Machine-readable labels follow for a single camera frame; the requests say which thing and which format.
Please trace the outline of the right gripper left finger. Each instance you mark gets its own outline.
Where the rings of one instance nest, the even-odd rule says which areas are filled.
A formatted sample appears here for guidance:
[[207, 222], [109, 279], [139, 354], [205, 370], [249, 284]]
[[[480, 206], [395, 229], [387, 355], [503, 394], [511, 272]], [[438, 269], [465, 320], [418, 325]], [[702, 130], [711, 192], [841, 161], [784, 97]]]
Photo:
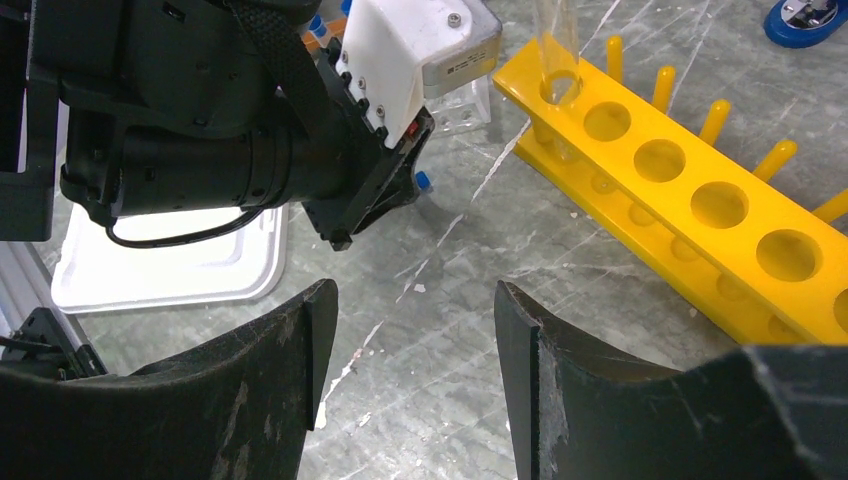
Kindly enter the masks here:
[[126, 375], [1, 371], [5, 479], [294, 479], [338, 320], [322, 279], [274, 310]]

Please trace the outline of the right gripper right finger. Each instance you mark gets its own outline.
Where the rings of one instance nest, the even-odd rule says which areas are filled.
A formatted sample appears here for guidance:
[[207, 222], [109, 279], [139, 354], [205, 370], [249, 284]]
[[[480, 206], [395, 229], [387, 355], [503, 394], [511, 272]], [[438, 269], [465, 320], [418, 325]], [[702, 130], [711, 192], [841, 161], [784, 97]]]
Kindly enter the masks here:
[[521, 479], [843, 479], [847, 350], [748, 345], [683, 371], [499, 282], [496, 343]]

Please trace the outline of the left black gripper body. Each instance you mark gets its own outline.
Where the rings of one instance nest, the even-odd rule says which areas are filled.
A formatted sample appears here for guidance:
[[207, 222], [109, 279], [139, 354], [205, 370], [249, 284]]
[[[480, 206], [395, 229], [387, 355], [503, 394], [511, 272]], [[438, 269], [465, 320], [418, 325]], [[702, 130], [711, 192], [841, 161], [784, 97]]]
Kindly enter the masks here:
[[370, 104], [348, 90], [351, 75], [336, 72], [341, 41], [331, 40], [315, 56], [330, 97], [329, 116], [316, 137], [291, 136], [284, 199], [301, 203], [320, 238], [344, 251], [355, 235], [418, 199], [416, 162], [435, 121], [421, 108], [396, 146], [385, 146], [387, 129], [371, 125], [366, 117]]

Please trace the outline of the blue capped test tube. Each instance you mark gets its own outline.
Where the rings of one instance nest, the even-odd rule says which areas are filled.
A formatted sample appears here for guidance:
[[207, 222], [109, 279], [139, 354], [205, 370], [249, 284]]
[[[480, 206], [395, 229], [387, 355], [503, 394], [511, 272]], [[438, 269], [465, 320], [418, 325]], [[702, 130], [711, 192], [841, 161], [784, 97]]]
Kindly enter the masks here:
[[433, 184], [431, 182], [431, 179], [424, 171], [416, 172], [414, 175], [414, 179], [416, 182], [416, 186], [421, 192], [429, 194], [433, 191]]

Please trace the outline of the large clear glass test tube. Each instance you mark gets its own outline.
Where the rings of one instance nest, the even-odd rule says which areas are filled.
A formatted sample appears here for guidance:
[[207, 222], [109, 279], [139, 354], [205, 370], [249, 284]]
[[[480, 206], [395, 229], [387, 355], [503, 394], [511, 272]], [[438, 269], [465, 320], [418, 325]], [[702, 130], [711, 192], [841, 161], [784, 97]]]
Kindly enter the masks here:
[[580, 93], [578, 12], [571, 0], [533, 2], [542, 98], [550, 105], [572, 102]]

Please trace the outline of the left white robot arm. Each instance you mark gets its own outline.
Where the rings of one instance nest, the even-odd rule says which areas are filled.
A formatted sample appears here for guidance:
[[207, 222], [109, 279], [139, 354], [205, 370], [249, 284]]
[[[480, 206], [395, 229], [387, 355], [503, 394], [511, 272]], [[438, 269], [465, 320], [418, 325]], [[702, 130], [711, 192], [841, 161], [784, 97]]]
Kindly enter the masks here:
[[223, 225], [130, 240], [182, 246], [290, 202], [347, 249], [420, 193], [434, 121], [397, 143], [337, 73], [339, 41], [310, 53], [316, 1], [5, 1], [1, 5], [1, 237], [52, 233], [54, 196], [110, 239], [118, 219], [237, 208]]

